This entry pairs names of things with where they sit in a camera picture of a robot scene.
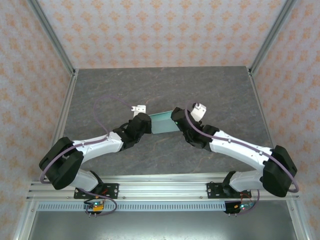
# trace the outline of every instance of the purple cable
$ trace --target purple cable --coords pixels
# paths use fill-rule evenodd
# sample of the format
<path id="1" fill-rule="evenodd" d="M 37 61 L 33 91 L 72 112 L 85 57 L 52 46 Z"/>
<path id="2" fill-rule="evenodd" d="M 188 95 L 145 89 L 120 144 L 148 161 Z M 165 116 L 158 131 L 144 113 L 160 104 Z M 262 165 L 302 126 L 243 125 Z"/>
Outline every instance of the purple cable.
<path id="1" fill-rule="evenodd" d="M 49 169 L 59 158 L 61 158 L 64 154 L 68 153 L 68 152 L 71 151 L 72 149 L 75 149 L 75 148 L 78 148 L 78 147 L 81 147 L 81 146 L 86 146 L 86 145 L 101 143 L 101 142 L 105 141 L 105 140 L 109 137 L 109 131 L 108 131 L 107 128 L 99 121 L 99 119 L 98 119 L 98 117 L 97 117 L 97 114 L 96 114 L 97 103 L 100 102 L 100 101 L 103 100 L 103 99 L 106 99 L 106 98 L 118 100 L 119 102 L 121 102 L 121 103 L 123 103 L 124 105 L 128 106 L 129 108 L 131 108 L 131 106 L 130 106 L 129 104 L 127 104 L 127 103 L 124 102 L 122 99 L 120 99 L 120 98 L 118 98 L 118 97 L 116 97 L 116 96 L 104 95 L 104 96 L 99 97 L 99 98 L 94 102 L 94 105 L 93 105 L 93 117 L 94 117 L 94 120 L 105 130 L 105 132 L 106 132 L 105 137 L 102 138 L 102 139 L 100 139 L 100 140 L 88 141 L 88 142 L 84 142 L 84 143 L 79 143 L 79 144 L 73 145 L 73 146 L 67 148 L 66 150 L 62 151 L 61 153 L 59 153 L 59 154 L 44 168 L 44 170 L 42 171 L 42 173 L 41 173 L 41 175 L 40 175 L 40 179 L 39 179 L 42 184 L 50 184 L 49 181 L 45 181 L 46 173 L 47 173 L 48 169 Z"/>
<path id="2" fill-rule="evenodd" d="M 251 149 L 251 150 L 253 150 L 253 151 L 257 152 L 257 153 L 262 152 L 262 155 L 264 155 L 264 156 L 268 157 L 269 159 L 271 159 L 272 161 L 274 161 L 274 162 L 289 176 L 289 178 L 290 178 L 290 180 L 292 181 L 295 189 L 293 189 L 293 190 L 290 190 L 290 189 L 289 189 L 288 192 L 290 192 L 290 193 L 297 193 L 297 192 L 299 192 L 299 186 L 298 186 L 298 183 L 297 183 L 297 181 L 295 180 L 295 178 L 294 178 L 294 177 L 291 175 L 291 173 L 290 173 L 277 159 L 275 159 L 273 156 L 271 156 L 271 155 L 269 155 L 269 154 L 267 154 L 267 153 L 265 153 L 265 152 L 263 152 L 263 151 L 260 151 L 260 150 L 258 150 L 258 149 L 256 149 L 256 148 L 254 148 L 253 146 L 250 146 L 250 145 L 248 145 L 248 144 L 245 144 L 245 143 L 243 143 L 243 142 L 241 142 L 241 141 L 232 140 L 232 139 L 228 139 L 228 138 L 224 138 L 224 137 L 219 137 L 219 136 L 212 136 L 212 135 L 209 135 L 209 134 L 206 134 L 206 133 L 200 131 L 199 129 L 197 129 L 197 128 L 193 125 L 193 123 L 191 122 L 191 120 L 190 120 L 190 118 L 189 118 L 189 116 L 188 116 L 188 104 L 185 106 L 184 113 L 185 113 L 186 120 L 188 121 L 188 123 L 190 124 L 190 126 L 191 126 L 197 133 L 199 133 L 199 134 L 201 134 L 201 135 L 203 135 L 203 136 L 205 136 L 205 137 L 211 138 L 211 139 L 217 139 L 217 140 L 221 140 L 221 141 L 225 141 L 225 142 L 229 142 L 229 141 L 230 141 L 231 143 L 235 143 L 235 144 L 244 146 L 244 147 L 246 147 L 246 148 L 248 148 L 248 149 Z"/>
<path id="3" fill-rule="evenodd" d="M 102 198 L 102 199 L 110 200 L 111 202 L 114 203 L 114 209 L 112 209 L 111 211 L 106 211 L 106 212 L 102 212 L 102 213 L 100 213 L 100 214 L 97 214 L 97 215 L 95 215 L 96 217 L 101 217 L 101 216 L 105 216 L 105 215 L 112 214 L 112 213 L 113 213 L 115 210 L 117 210 L 117 208 L 118 208 L 117 202 L 116 202 L 115 200 L 113 200 L 111 197 L 94 194 L 94 193 L 91 193 L 91 192 L 89 192 L 89 191 L 85 191 L 85 190 L 83 190 L 83 189 L 81 189 L 81 188 L 79 188 L 79 190 L 82 191 L 82 192 L 84 192 L 84 193 L 86 193 L 86 194 L 95 196 L 95 197 L 99 197 L 99 198 Z M 88 208 L 91 207 L 91 206 L 93 206 L 93 205 L 94 205 L 94 203 L 89 204 L 89 205 L 86 206 L 86 208 L 85 208 L 85 213 L 86 213 L 89 217 L 90 217 L 90 212 L 88 211 Z"/>

